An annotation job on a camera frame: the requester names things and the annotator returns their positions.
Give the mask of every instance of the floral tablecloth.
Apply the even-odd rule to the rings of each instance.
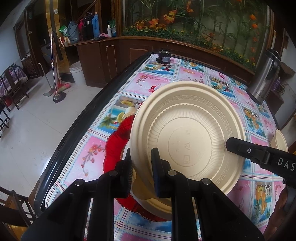
[[[74,180],[82,178],[91,181],[102,175],[104,148],[110,134],[117,129],[122,119],[135,114],[151,93],[171,82],[191,80],[216,89],[237,111],[247,140],[263,146],[270,145],[276,130],[273,117],[265,102],[259,106],[248,96],[245,85],[200,64],[172,58],[169,65],[161,65],[157,63],[156,57],[156,54],[150,56],[89,127],[47,194],[46,207]],[[228,197],[264,232],[283,188],[281,177],[246,159],[241,177]],[[115,201],[114,239],[170,240],[171,221],[149,221]]]

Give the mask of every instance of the small bowl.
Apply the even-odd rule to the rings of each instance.
[[[282,150],[282,151],[289,152],[288,145],[287,145],[287,142],[285,140],[285,137],[281,133],[280,130],[276,130],[276,132],[274,133],[274,137],[272,138],[272,140],[270,142],[270,146],[272,148],[276,148],[276,149],[279,149],[279,150]]]

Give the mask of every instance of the wooden cabinet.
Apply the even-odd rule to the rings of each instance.
[[[103,88],[106,81],[99,44],[78,45],[77,51],[86,85]]]
[[[147,52],[167,49],[180,57],[224,72],[247,85],[254,73],[237,62],[210,50],[174,40],[121,36],[77,44],[79,59],[88,86],[104,87],[130,63]]]

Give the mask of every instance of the wooden shelf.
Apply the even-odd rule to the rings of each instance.
[[[79,41],[75,44],[68,44],[67,46],[62,46],[60,47],[61,49],[64,49],[64,48],[67,48],[67,47],[70,47],[70,46],[78,46],[78,45],[83,45],[83,44],[91,44],[91,43],[99,43],[99,42],[103,42],[103,41],[107,41],[107,40],[110,40],[110,39],[115,39],[116,37],[112,37],[112,38],[105,38],[105,39],[101,39],[101,40],[98,40],[98,41],[95,41],[94,39],[91,39],[91,40],[87,40],[87,41]]]

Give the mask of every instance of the stacked plates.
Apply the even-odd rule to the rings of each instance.
[[[131,194],[147,211],[171,219],[170,199],[155,196],[153,147],[172,169],[194,180],[207,177],[227,194],[244,164],[243,157],[226,150],[229,137],[245,140],[244,128],[219,92],[191,81],[158,89],[142,104],[132,125],[130,148],[136,178]]]

